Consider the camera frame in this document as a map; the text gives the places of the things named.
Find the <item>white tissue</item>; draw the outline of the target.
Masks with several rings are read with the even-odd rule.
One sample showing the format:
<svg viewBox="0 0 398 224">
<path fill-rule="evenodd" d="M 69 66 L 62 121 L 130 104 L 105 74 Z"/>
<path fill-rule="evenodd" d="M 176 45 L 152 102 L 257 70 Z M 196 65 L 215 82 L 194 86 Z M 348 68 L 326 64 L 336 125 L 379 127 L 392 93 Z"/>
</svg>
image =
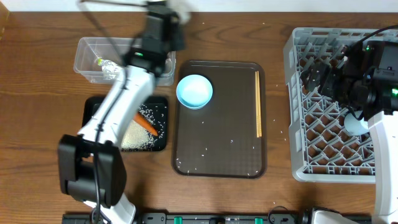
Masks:
<svg viewBox="0 0 398 224">
<path fill-rule="evenodd" d="M 181 24 L 189 22 L 191 18 L 190 6 L 186 0 L 169 0 L 169 7 L 177 13 Z"/>
</svg>

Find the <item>light blue cup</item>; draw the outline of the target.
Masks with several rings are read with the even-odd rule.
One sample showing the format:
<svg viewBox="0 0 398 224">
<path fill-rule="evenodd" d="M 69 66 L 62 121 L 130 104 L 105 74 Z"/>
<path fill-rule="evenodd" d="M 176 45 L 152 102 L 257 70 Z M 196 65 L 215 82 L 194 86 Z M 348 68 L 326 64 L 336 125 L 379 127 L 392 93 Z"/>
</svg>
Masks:
<svg viewBox="0 0 398 224">
<path fill-rule="evenodd" d="M 369 132 L 368 122 L 364 118 L 358 121 L 351 113 L 344 119 L 344 126 L 347 132 L 352 136 L 360 136 Z"/>
</svg>

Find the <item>light blue bowl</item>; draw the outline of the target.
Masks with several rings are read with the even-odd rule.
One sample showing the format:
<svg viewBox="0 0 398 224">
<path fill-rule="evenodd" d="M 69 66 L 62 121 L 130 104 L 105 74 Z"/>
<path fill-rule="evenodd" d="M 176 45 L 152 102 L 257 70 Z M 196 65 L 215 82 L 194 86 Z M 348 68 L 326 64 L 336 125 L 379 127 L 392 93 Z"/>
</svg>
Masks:
<svg viewBox="0 0 398 224">
<path fill-rule="evenodd" d="M 213 85 L 202 75 L 188 75 L 179 81 L 176 96 L 185 107 L 199 110 L 210 102 L 213 96 Z"/>
</svg>

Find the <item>yellow green snack wrapper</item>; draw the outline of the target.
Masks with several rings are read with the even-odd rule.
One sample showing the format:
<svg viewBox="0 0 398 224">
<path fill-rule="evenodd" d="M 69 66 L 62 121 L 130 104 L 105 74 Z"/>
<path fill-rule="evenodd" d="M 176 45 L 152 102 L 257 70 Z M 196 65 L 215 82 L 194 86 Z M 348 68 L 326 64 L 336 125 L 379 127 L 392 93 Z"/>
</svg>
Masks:
<svg viewBox="0 0 398 224">
<path fill-rule="evenodd" d="M 97 64 L 101 67 L 105 80 L 114 80 L 123 69 L 120 65 L 111 60 L 99 58 Z"/>
</svg>

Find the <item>orange carrot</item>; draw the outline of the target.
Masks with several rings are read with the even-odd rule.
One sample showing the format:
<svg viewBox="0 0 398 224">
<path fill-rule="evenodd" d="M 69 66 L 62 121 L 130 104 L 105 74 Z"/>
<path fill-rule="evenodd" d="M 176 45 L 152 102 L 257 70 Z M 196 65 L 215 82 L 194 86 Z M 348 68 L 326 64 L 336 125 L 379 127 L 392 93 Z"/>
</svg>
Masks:
<svg viewBox="0 0 398 224">
<path fill-rule="evenodd" d="M 152 135 L 158 136 L 157 130 L 141 114 L 137 113 L 133 120 Z"/>
</svg>

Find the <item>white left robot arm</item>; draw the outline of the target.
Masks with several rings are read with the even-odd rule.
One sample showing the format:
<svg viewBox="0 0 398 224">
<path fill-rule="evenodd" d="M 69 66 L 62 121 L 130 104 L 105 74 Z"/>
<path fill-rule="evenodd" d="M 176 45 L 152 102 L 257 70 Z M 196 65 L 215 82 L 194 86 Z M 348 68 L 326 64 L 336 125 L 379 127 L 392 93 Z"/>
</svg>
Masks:
<svg viewBox="0 0 398 224">
<path fill-rule="evenodd" d="M 124 194 L 127 174 L 121 142 L 139 107 L 150 97 L 165 70 L 169 52 L 182 50 L 179 15 L 168 7 L 148 8 L 146 26 L 122 56 L 123 68 L 92 118 L 76 136 L 58 144 L 63 194 L 93 203 L 90 222 L 132 223 L 135 206 Z"/>
</svg>

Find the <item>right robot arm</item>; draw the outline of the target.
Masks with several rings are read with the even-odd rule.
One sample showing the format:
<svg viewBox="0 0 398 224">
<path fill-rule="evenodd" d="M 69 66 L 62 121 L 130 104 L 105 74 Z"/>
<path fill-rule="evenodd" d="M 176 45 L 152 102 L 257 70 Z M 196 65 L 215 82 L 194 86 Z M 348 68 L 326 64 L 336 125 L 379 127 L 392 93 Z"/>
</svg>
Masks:
<svg viewBox="0 0 398 224">
<path fill-rule="evenodd" d="M 397 43 L 365 37 L 344 52 L 341 68 L 318 62 L 300 78 L 368 122 L 376 168 L 373 223 L 397 223 Z"/>
</svg>

